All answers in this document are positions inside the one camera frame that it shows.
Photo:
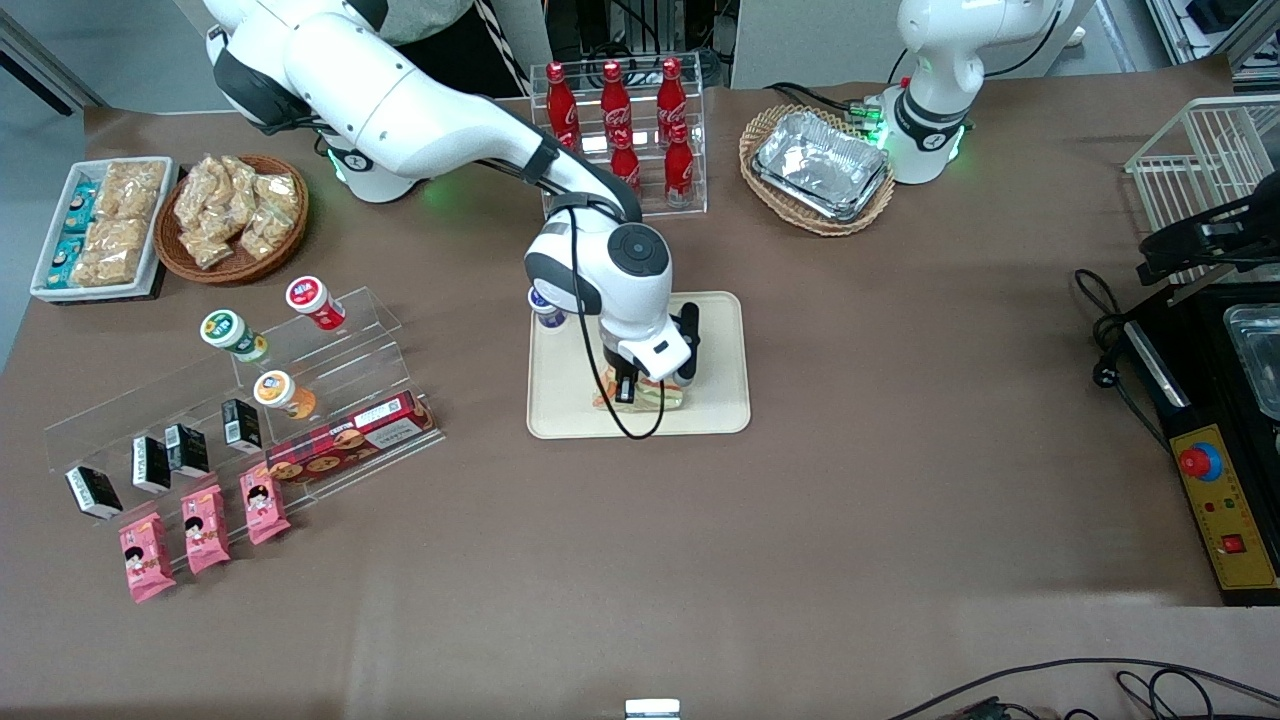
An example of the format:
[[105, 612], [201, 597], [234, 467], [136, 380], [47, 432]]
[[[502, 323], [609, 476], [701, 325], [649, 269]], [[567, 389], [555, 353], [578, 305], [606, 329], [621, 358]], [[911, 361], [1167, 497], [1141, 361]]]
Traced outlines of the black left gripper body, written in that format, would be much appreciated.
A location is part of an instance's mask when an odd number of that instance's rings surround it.
[[1279, 201], [1253, 200], [1242, 211], [1199, 228], [1215, 263], [1276, 263]]

